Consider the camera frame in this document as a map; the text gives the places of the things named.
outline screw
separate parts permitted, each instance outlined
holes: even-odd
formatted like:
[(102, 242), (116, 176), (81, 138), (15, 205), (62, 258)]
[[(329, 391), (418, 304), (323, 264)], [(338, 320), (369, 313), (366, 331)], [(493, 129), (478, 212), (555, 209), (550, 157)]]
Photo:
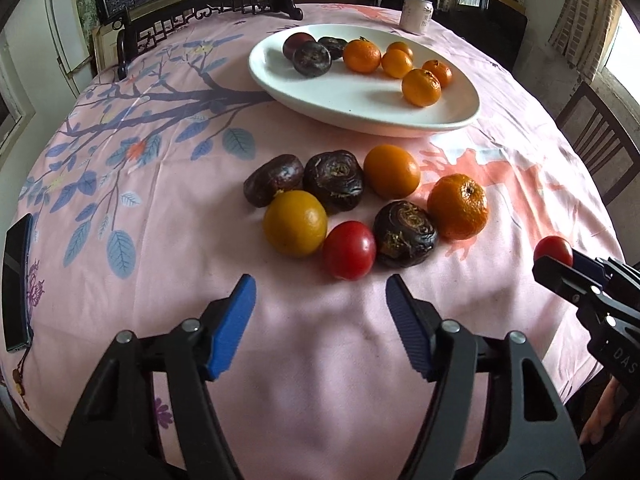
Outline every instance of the screw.
[(133, 332), (131, 330), (123, 330), (122, 332), (118, 332), (118, 335), (116, 336), (116, 341), (121, 344), (128, 343), (132, 339)]
[(526, 336), (517, 330), (514, 330), (509, 334), (509, 339), (516, 343), (516, 345), (521, 345), (527, 340)]
[(445, 319), (442, 322), (442, 329), (445, 332), (449, 332), (450, 334), (455, 334), (460, 332), (460, 325), (457, 321), (453, 321), (452, 319)]
[(185, 319), (182, 322), (182, 329), (185, 332), (197, 332), (200, 328), (200, 321), (197, 319)]

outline white plate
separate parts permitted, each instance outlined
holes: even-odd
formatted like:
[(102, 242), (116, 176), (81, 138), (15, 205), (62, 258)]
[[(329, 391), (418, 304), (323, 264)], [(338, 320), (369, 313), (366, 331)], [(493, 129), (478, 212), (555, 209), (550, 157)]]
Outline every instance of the white plate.
[[(430, 59), (446, 62), (452, 83), (433, 106), (418, 108), (402, 97), (401, 82), (378, 69), (361, 75), (347, 69), (341, 59), (329, 72), (306, 78), (282, 53), (282, 44), (296, 32), (308, 32), (351, 41), (363, 36), (382, 52), (394, 41), (404, 41), (414, 51), (414, 66)], [(471, 123), (479, 112), (478, 92), (468, 77), (449, 59), (407, 38), (354, 25), (306, 25), (283, 30), (258, 43), (249, 54), (249, 72), (276, 101), (324, 123), (366, 134), (420, 137), (430, 132), (455, 130)]]

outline table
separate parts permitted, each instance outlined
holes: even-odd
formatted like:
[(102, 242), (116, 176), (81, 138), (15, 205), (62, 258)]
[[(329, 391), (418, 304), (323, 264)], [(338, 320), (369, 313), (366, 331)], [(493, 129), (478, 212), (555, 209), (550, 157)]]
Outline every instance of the table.
[[(302, 7), (303, 23), (404, 35), (392, 10)], [(391, 271), (334, 282), (317, 255), (291, 260), (267, 244), (264, 212), (245, 201), (242, 182), (281, 153), (306, 162), (347, 149), (363, 161), (373, 146), (394, 142), (422, 166), (416, 201), (440, 176), (471, 176), (486, 189), (487, 227), (404, 270), (412, 293), (473, 332), (526, 333), (563, 399), (596, 370), (574, 308), (534, 282), (532, 248), (561, 233), (591, 256), (622, 253), (591, 177), (542, 106), (487, 56), (431, 23), (419, 41), (476, 85), (478, 120), (421, 139), (340, 130), (274, 102), (248, 73), (252, 47), (296, 25), (281, 15), (216, 16), (136, 59), (127, 80), (101, 74), (31, 171), (16, 216), (37, 216), (24, 384), (28, 416), (54, 441), (119, 330), (167, 332), (227, 296), (247, 272), (258, 284), (255, 313), (231, 370), (210, 386), (245, 478), (398, 477), (432, 390), (410, 367), (388, 313)], [(368, 193), (330, 227), (371, 224), (382, 205)], [(20, 354), (1, 347), (10, 377)], [(179, 465), (163, 379), (155, 378), (158, 421), (167, 459)], [(478, 439), (486, 382), (477, 386), (461, 463), (473, 460)]]

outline soda can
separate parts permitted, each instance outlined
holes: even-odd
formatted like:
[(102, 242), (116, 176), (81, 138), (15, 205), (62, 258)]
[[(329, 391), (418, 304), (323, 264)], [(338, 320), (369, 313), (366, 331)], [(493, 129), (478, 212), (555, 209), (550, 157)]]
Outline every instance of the soda can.
[(429, 0), (405, 0), (400, 16), (400, 28), (412, 34), (424, 34), (433, 16)]

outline tangerine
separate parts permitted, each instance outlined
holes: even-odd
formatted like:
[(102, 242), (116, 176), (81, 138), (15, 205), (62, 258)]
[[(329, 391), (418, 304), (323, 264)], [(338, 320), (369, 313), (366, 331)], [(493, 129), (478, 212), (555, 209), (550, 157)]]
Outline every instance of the tangerine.
[(409, 56), (409, 58), (411, 58), (411, 60), (414, 59), (414, 51), (411, 50), (411, 47), (407, 45), (404, 41), (394, 41), (392, 44), (390, 44), (386, 48), (386, 51), (389, 52), (390, 50), (393, 50), (393, 49), (402, 50), (405, 54)]
[(442, 95), (442, 89), (431, 72), (414, 68), (402, 78), (402, 95), (412, 105), (425, 107), (436, 104)]
[(461, 173), (437, 181), (427, 199), (427, 213), (440, 235), (449, 240), (476, 236), (489, 218), (484, 189)]
[(350, 70), (360, 74), (371, 74), (380, 65), (382, 54), (371, 41), (360, 38), (347, 43), (342, 52), (342, 59)]
[(420, 166), (411, 153), (392, 144), (373, 148), (362, 169), (366, 182), (386, 200), (405, 198), (420, 185)]
[(315, 253), (326, 238), (326, 212), (311, 193), (292, 190), (273, 199), (262, 220), (267, 241), (286, 256)]
[(440, 87), (444, 90), (447, 86), (451, 84), (451, 80), (453, 79), (453, 74), (451, 73), (451, 69), (449, 65), (438, 61), (437, 59), (430, 59), (424, 63), (422, 66), (423, 70), (428, 70), (440, 83)]
[(395, 79), (402, 79), (414, 68), (409, 55), (405, 51), (396, 48), (388, 50), (382, 56), (381, 65), (385, 74)]

